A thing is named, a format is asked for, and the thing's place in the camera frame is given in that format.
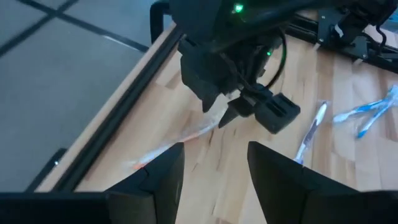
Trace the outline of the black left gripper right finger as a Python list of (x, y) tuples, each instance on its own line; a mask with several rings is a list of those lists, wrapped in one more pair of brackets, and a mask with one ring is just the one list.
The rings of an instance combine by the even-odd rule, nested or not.
[(312, 192), (327, 196), (357, 192), (256, 141), (248, 143), (247, 160), (267, 224), (302, 224)]

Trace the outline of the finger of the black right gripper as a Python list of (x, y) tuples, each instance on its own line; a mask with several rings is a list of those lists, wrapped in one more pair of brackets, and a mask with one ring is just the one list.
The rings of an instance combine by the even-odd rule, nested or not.
[(247, 118), (254, 113), (254, 106), (244, 97), (240, 96), (228, 102), (228, 108), (221, 118), (218, 127), (223, 128), (233, 119), (241, 116)]
[(202, 102), (208, 112), (220, 94), (233, 91), (233, 76), (219, 55), (183, 54), (181, 58), (183, 84)]

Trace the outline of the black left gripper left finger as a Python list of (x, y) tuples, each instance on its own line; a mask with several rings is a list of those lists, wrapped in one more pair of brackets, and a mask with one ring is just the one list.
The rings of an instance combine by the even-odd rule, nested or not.
[(175, 224), (184, 163), (184, 143), (178, 142), (107, 189), (110, 224)]

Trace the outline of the pink white bagged toothbrush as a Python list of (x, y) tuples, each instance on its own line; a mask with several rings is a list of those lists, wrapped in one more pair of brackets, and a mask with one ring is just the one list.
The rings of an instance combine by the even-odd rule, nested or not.
[(188, 142), (212, 131), (218, 126), (225, 114), (228, 102), (235, 99), (238, 95), (238, 91), (228, 93), (226, 96), (220, 95), (217, 97), (213, 107), (204, 114), (204, 118), (200, 118), (199, 121), (195, 121), (193, 124), (188, 124), (186, 128), (182, 129), (180, 134), (162, 141), (155, 149), (150, 150), (140, 158), (123, 162), (122, 166), (128, 171), (135, 172), (161, 155), (175, 143)]

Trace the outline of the purple white bagged toothbrush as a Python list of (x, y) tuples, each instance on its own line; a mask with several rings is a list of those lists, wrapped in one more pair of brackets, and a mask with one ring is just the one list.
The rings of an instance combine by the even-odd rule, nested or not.
[(300, 144), (300, 147), (294, 157), (295, 162), (297, 162), (299, 164), (303, 164), (303, 157), (304, 157), (305, 151), (309, 148), (309, 145), (310, 145), (319, 125), (322, 123), (322, 121), (325, 117), (327, 108), (328, 108), (328, 102), (321, 101), (320, 106), (318, 107), (318, 110), (315, 113), (314, 119), (308, 129), (308, 132), (304, 136), (304, 138)]

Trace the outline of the blue white bagged toothbrush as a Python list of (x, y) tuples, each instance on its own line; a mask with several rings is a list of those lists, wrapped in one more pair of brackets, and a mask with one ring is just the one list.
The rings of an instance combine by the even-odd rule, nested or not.
[(357, 112), (360, 113), (374, 111), (374, 113), (358, 131), (357, 138), (362, 138), (367, 133), (369, 128), (374, 124), (374, 122), (393, 106), (398, 106), (398, 94), (395, 93), (389, 93), (384, 99), (360, 106), (356, 110)]
[(349, 118), (352, 118), (353, 116), (373, 111), (374, 114), (368, 121), (368, 125), (371, 125), (371, 123), (374, 123), (384, 112), (386, 112), (390, 107), (393, 106), (398, 106), (398, 85), (392, 85), (391, 88), (388, 90), (386, 96), (381, 100), (357, 106), (349, 111), (335, 115), (333, 117), (333, 122), (344, 122), (347, 121)]

